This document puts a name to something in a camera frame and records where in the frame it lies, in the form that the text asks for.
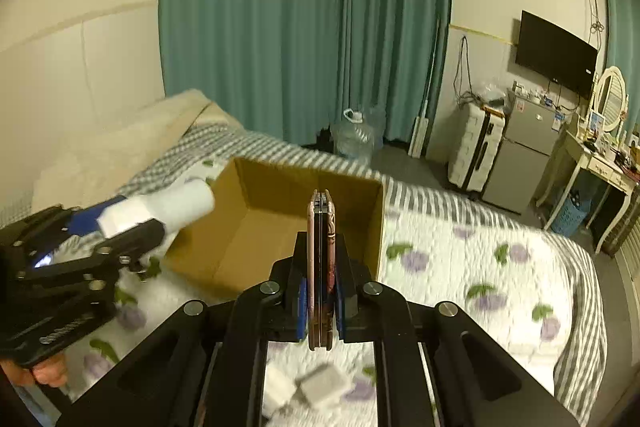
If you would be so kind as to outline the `person's left hand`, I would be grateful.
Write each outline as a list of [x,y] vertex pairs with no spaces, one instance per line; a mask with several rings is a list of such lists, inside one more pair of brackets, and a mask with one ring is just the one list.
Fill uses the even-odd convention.
[[24,369],[11,360],[1,361],[2,371],[15,386],[46,385],[52,388],[64,386],[68,381],[66,358],[63,352],[53,355],[32,369]]

